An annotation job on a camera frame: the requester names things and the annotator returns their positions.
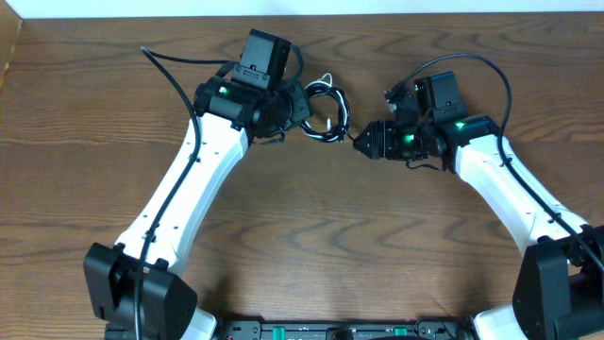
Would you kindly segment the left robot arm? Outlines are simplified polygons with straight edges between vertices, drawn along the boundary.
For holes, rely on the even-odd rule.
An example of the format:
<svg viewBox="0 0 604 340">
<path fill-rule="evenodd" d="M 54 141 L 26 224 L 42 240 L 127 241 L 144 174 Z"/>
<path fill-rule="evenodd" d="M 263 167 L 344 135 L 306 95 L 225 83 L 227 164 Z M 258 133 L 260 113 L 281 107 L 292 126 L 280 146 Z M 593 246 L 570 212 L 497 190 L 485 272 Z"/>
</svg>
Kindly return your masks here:
<svg viewBox="0 0 604 340">
<path fill-rule="evenodd" d="M 221 185 L 256 140 L 283 142 L 310 117 L 299 75 L 285 77 L 289 41 L 253 29 L 239 60 L 183 99 L 190 121 L 167 173 L 114 246 L 83 262 L 93 313 L 108 339 L 211 339 L 217 318 L 183 279 L 193 241 Z"/>
</svg>

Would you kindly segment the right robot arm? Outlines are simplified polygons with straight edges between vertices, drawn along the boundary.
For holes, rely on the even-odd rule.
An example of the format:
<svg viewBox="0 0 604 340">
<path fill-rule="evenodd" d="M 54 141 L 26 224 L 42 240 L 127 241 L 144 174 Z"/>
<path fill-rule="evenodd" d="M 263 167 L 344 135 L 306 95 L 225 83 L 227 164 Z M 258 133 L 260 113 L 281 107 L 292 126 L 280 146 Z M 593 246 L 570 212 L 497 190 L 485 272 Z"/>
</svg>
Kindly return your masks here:
<svg viewBox="0 0 604 340">
<path fill-rule="evenodd" d="M 395 87 L 394 119 L 372 121 L 353 146 L 419 167 L 442 160 L 489 205 L 523 258 L 512 301 L 476 314 L 477 339 L 578 339 L 603 329 L 603 229 L 571 212 L 519 161 L 487 115 L 469 115 L 451 72 Z"/>
</svg>

